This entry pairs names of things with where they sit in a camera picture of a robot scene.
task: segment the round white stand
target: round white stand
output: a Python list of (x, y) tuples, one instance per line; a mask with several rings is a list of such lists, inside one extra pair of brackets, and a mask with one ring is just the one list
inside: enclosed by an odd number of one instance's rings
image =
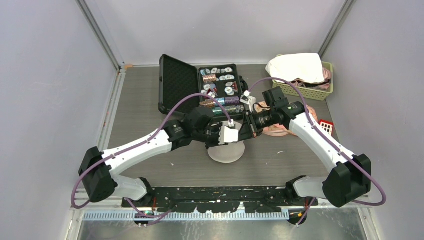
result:
[[(235, 123), (235, 128), (240, 130), (242, 125), (238, 122)], [(230, 164), (239, 160), (245, 153), (245, 144), (243, 141), (230, 143), (228, 145), (211, 147), (207, 150), (209, 157), (222, 164)]]

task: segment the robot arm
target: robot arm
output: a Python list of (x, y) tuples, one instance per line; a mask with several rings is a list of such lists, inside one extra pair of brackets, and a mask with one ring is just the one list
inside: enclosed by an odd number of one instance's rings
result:
[[(245, 108), (249, 110), (255, 98), (248, 96), (249, 94), (246, 95), (240, 99), (240, 102), (245, 103)], [(263, 96), (270, 110), (259, 113), (246, 112), (244, 127), (240, 132), (235, 129), (233, 121), (214, 123), (212, 111), (205, 107), (198, 107), (186, 115), (182, 121), (168, 121), (154, 139), (141, 146), (139, 146), (140, 143), (145, 142), (154, 132), (104, 152), (99, 152), (97, 147), (89, 149), (79, 169), (80, 175), (101, 159), (117, 155), (100, 164), (82, 180), (90, 201), (97, 203), (110, 196), (135, 201), (146, 199), (151, 188), (149, 183), (144, 178), (132, 179), (121, 176), (123, 171), (153, 156), (188, 146), (192, 141), (205, 143), (206, 148), (212, 148), (257, 138), (262, 134), (263, 128), (274, 124), (284, 125), (298, 135), (319, 157), (329, 172), (327, 178), (300, 176), (287, 182), (285, 195), (288, 199), (317, 197), (328, 199), (334, 206), (342, 207), (371, 190), (370, 180), (346, 161), (311, 127), (305, 107), (300, 102), (289, 103), (280, 88), (268, 90), (263, 93)], [(367, 156), (356, 156), (322, 128), (319, 127), (318, 130), (365, 171), (371, 173), (371, 162)]]
[[(244, 101), (241, 101), (245, 104), (246, 109), (251, 109), (253, 101), (255, 101), (255, 98), (249, 95), (249, 93), (245, 94)], [(239, 139), (246, 140), (249, 136), (256, 138), (262, 134), (265, 127), (274, 124), (284, 125), (311, 148), (329, 172), (327, 178), (300, 176), (287, 182), (285, 189), (287, 198), (317, 197), (327, 199), (331, 204), (340, 208), (371, 190), (371, 181), (347, 161), (340, 152), (345, 153), (371, 174), (371, 161), (366, 155), (355, 155), (321, 127), (316, 129), (312, 127), (305, 113), (305, 107), (300, 102), (289, 104), (281, 89), (268, 90), (263, 93), (263, 97), (270, 106), (270, 110), (253, 113), (247, 117), (245, 124), (251, 125), (251, 127), (245, 127), (244, 132), (240, 133)], [(310, 119), (315, 126), (319, 126), (312, 116)], [(340, 152), (337, 152), (317, 131), (325, 135), (329, 142), (338, 146)]]
[(210, 109), (198, 107), (182, 121), (168, 121), (147, 143), (144, 142), (157, 130), (133, 142), (103, 152), (97, 147), (89, 149), (79, 168), (79, 175), (96, 162), (114, 156), (94, 168), (82, 180), (90, 202), (97, 203), (109, 197), (139, 201), (145, 197), (150, 188), (146, 179), (133, 179), (120, 174), (146, 159), (188, 146), (193, 140), (206, 143), (207, 147), (238, 142), (239, 132), (235, 129), (234, 122), (213, 123), (213, 117), (214, 114)]

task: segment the open case lid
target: open case lid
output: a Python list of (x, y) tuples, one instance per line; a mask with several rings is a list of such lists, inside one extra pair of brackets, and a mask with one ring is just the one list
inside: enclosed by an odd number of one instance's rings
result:
[[(168, 114), (183, 98), (199, 93), (198, 69), (166, 54), (160, 57), (159, 111)], [(176, 109), (176, 113), (187, 114), (200, 104), (193, 97)]]

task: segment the white cloth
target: white cloth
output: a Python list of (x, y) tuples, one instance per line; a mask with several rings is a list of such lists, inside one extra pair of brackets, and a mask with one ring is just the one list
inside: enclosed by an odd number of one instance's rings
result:
[(292, 82), (301, 79), (308, 84), (320, 84), (325, 81), (323, 64), (317, 53), (299, 53), (281, 55), (269, 61), (265, 70), (273, 78)]

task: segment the black bracket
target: black bracket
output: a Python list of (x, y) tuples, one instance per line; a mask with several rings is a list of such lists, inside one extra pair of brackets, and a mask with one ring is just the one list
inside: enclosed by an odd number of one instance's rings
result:
[[(371, 174), (371, 161), (365, 155), (353, 156), (353, 161)], [(339, 163), (323, 182), (322, 190), (328, 201), (340, 208), (369, 193), (371, 181), (350, 162)]]
[[(78, 174), (81, 176), (89, 167), (102, 160), (102, 153), (95, 146), (87, 150)], [(117, 183), (112, 179), (109, 168), (105, 163), (100, 164), (90, 171), (83, 179), (82, 184), (87, 191), (92, 203), (98, 203), (109, 198), (114, 192)]]

